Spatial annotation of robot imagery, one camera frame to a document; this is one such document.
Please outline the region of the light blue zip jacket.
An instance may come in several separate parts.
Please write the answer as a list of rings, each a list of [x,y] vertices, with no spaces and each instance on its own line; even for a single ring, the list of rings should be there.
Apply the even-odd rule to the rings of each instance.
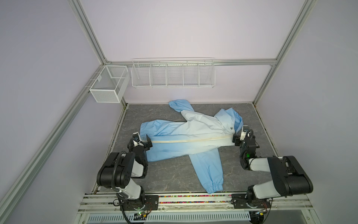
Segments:
[[[233,109],[221,109],[214,116],[196,112],[187,100],[174,100],[169,106],[184,122],[153,120],[140,126],[140,137],[149,137],[149,162],[188,155],[202,187],[208,194],[223,190],[224,175],[218,149],[232,146],[243,127],[242,117]]]

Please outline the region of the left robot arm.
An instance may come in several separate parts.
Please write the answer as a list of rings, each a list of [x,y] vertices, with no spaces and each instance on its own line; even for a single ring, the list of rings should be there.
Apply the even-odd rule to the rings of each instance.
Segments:
[[[158,209],[158,196],[146,196],[144,188],[134,181],[146,177],[146,152],[152,146],[148,135],[142,140],[139,133],[134,133],[128,151],[110,153],[97,174],[97,185],[114,191],[126,211]]]

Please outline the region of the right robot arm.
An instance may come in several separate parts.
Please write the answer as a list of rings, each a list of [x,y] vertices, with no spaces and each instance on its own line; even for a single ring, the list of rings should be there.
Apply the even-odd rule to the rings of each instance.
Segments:
[[[313,192],[313,183],[294,156],[258,157],[260,147],[252,130],[245,137],[235,135],[233,143],[240,147],[240,164],[244,170],[267,172],[271,181],[251,185],[245,194],[232,194],[231,204],[237,208],[270,206],[269,199],[291,197]]]

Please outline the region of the small white mesh basket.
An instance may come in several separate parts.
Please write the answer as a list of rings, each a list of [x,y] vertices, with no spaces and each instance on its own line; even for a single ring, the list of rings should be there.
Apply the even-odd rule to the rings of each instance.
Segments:
[[[129,81],[127,66],[105,65],[89,90],[97,103],[121,103]]]

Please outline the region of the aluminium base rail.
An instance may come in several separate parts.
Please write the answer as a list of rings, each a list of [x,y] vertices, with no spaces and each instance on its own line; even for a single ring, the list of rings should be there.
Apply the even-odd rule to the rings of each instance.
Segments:
[[[245,202],[234,201],[233,192],[224,193],[154,193],[148,194],[146,209],[156,212],[196,212],[196,211],[255,211],[259,209],[274,210],[311,210],[313,206],[306,195],[292,197],[279,197],[267,199],[263,205],[260,200],[258,205],[248,207]],[[119,212],[117,197],[114,194],[85,195],[80,207],[79,214],[90,213],[115,213]]]

